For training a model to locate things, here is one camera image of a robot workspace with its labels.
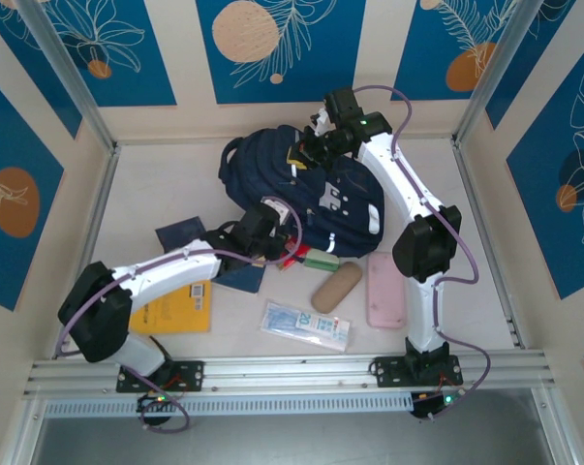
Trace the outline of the tan glasses case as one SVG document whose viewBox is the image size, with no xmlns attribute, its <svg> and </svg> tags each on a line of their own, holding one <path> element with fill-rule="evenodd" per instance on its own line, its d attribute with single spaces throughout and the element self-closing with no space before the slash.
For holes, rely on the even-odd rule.
<svg viewBox="0 0 584 465">
<path fill-rule="evenodd" d="M 312 307 L 319 313 L 329 314 L 360 282 L 362 274 L 362 268 L 357 263 L 341 264 L 314 292 L 311 298 Z"/>
</svg>

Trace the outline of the aluminium lower frame post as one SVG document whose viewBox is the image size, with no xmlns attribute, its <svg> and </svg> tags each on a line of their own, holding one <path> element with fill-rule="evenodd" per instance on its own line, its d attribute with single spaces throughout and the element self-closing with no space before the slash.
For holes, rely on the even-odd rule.
<svg viewBox="0 0 584 465">
<path fill-rule="evenodd" d="M 0 465 L 31 465 L 46 413 L 47 401 L 20 399 L 0 449 Z"/>
<path fill-rule="evenodd" d="M 559 404 L 558 390 L 554 387 L 533 387 L 531 394 L 553 464 L 580 465 L 566 414 Z"/>
</svg>

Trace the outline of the aluminium mounting rail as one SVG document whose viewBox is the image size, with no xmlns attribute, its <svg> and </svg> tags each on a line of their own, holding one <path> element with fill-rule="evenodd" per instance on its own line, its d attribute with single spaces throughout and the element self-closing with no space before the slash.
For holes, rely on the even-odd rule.
<svg viewBox="0 0 584 465">
<path fill-rule="evenodd" d="M 374 355 L 200 357 L 204 362 L 203 395 L 270 395 L 361 393 L 380 390 L 370 373 Z M 458 355 L 463 387 L 553 388 L 556 386 L 541 350 L 501 350 L 490 353 L 491 368 L 482 378 L 485 358 L 472 352 Z M 120 368 L 111 362 L 90 364 L 82 359 L 40 360 L 25 383 L 27 399 L 119 396 L 115 390 Z M 443 389 L 452 388 L 442 382 Z"/>
</svg>

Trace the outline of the clear plastic blue supply pack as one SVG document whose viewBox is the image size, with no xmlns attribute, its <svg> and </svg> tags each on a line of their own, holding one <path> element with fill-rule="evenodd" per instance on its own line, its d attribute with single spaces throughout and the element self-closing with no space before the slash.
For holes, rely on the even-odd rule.
<svg viewBox="0 0 584 465">
<path fill-rule="evenodd" d="M 261 320 L 261 330 L 343 353 L 348 347 L 351 324 L 340 318 L 303 311 L 268 300 Z"/>
</svg>

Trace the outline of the aluminium table side rail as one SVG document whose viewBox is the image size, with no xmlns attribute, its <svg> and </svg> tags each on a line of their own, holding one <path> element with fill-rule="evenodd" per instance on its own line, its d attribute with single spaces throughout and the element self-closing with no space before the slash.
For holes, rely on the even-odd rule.
<svg viewBox="0 0 584 465">
<path fill-rule="evenodd" d="M 467 165 L 466 157 L 464 156 L 460 144 L 455 140 L 455 136 L 450 138 L 450 144 L 475 219 L 476 229 L 494 283 L 494 288 L 501 303 L 511 338 L 513 339 L 513 345 L 519 349 L 528 349 L 528 334 L 526 331 L 522 330 L 519 318 L 516 314 L 515 301 L 512 293 L 507 288 L 507 281 L 499 264 L 492 237 L 488 229 L 488 224 L 481 210 L 481 203 L 476 192 L 476 186 L 471 171 Z"/>
<path fill-rule="evenodd" d="M 106 211 L 111 185 L 118 166 L 121 149 L 121 145 L 116 144 L 109 154 L 108 162 L 104 169 L 102 180 L 96 191 L 93 207 L 88 219 L 85 241 L 79 257 L 79 261 L 77 263 L 76 272 L 74 274 L 74 282 L 68 287 L 68 291 L 72 289 L 77 278 L 80 276 L 85 267 L 90 263 L 93 257 L 96 242 L 98 240 L 100 228 Z"/>
</svg>

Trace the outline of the pink pencil case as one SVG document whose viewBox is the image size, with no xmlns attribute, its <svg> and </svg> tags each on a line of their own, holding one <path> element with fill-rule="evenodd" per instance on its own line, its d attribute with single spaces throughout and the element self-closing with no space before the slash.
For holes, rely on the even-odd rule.
<svg viewBox="0 0 584 465">
<path fill-rule="evenodd" d="M 374 252 L 367 259 L 366 318 L 370 327 L 399 329 L 406 325 L 404 276 L 391 255 Z"/>
</svg>

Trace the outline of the navy book with yellow label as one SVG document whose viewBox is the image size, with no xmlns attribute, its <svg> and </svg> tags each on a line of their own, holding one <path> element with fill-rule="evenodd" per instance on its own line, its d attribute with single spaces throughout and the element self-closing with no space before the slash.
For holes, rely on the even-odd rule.
<svg viewBox="0 0 584 465">
<path fill-rule="evenodd" d="M 155 230 L 163 251 L 169 253 L 184 247 L 205 233 L 204 225 L 199 216 L 167 225 Z"/>
<path fill-rule="evenodd" d="M 264 273 L 264 266 L 246 264 L 217 276 L 212 282 L 232 290 L 256 295 L 260 290 Z"/>
</svg>

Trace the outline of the green sticky note pad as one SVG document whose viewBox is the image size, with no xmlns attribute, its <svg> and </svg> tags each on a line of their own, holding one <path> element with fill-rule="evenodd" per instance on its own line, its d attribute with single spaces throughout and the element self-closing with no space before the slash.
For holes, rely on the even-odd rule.
<svg viewBox="0 0 584 465">
<path fill-rule="evenodd" d="M 303 264 L 306 267 L 334 272 L 340 266 L 340 259 L 330 253 L 310 249 L 304 257 Z"/>
</svg>

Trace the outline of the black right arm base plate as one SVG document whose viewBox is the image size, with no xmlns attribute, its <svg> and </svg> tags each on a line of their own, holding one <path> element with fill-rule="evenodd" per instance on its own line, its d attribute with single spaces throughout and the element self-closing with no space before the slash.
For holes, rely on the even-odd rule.
<svg viewBox="0 0 584 465">
<path fill-rule="evenodd" d="M 418 367 L 411 367 L 403 356 L 378 356 L 370 362 L 369 371 L 379 388 L 436 388 L 441 382 L 455 386 L 464 383 L 457 356 L 423 362 Z"/>
</svg>

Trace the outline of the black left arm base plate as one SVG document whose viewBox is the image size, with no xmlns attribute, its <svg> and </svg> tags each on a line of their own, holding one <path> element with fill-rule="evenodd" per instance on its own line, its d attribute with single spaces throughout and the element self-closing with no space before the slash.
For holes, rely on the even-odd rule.
<svg viewBox="0 0 584 465">
<path fill-rule="evenodd" d="M 204 362 L 201 360 L 167 360 L 146 380 L 168 392 L 198 392 L 201 391 L 203 371 Z M 145 393 L 149 386 L 126 367 L 121 367 L 115 390 L 119 393 Z"/>
</svg>

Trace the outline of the navy blue backpack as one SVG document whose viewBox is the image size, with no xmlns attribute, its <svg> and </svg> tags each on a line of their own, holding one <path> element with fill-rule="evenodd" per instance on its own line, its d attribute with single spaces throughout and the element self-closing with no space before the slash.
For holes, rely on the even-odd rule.
<svg viewBox="0 0 584 465">
<path fill-rule="evenodd" d="M 358 161 L 342 156 L 331 170 L 302 170 L 288 162 L 300 131 L 282 125 L 230 141 L 218 177 L 243 209 L 264 197 L 288 203 L 302 226 L 302 242 L 340 258 L 374 252 L 384 237 L 384 191 Z"/>
</svg>

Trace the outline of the aluminium frame post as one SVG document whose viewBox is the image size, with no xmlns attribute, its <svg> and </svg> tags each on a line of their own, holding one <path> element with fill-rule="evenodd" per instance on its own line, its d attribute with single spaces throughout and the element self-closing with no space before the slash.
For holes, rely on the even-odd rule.
<svg viewBox="0 0 584 465">
<path fill-rule="evenodd" d="M 559 404 L 558 390 L 554 387 L 533 387 L 531 394 L 553 464 L 580 465 L 566 414 Z"/>
<path fill-rule="evenodd" d="M 526 36 L 543 0 L 518 0 L 513 15 L 497 43 L 490 61 L 452 135 L 452 142 L 460 148 L 485 113 L 485 107 L 494 94 L 515 52 Z"/>
<path fill-rule="evenodd" d="M 47 401 L 20 399 L 0 449 L 0 465 L 31 465 L 46 413 Z"/>
<path fill-rule="evenodd" d="M 15 4 L 53 72 L 61 81 L 83 119 L 102 147 L 107 152 L 113 153 L 116 140 L 43 7 L 37 0 L 15 0 Z"/>
</svg>

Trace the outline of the red stationery box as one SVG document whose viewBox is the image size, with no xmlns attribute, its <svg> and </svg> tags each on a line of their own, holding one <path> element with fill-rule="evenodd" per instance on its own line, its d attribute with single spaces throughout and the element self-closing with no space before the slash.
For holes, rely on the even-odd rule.
<svg viewBox="0 0 584 465">
<path fill-rule="evenodd" d="M 277 267 L 281 271 L 285 271 L 295 264 L 303 264 L 307 253 L 311 250 L 311 248 L 308 245 L 301 244 L 298 247 L 296 253 L 293 256 L 291 256 L 291 251 L 294 246 L 295 238 L 291 237 L 285 243 L 284 250 L 281 253 L 281 257 L 286 259 L 283 262 L 277 264 Z"/>
</svg>

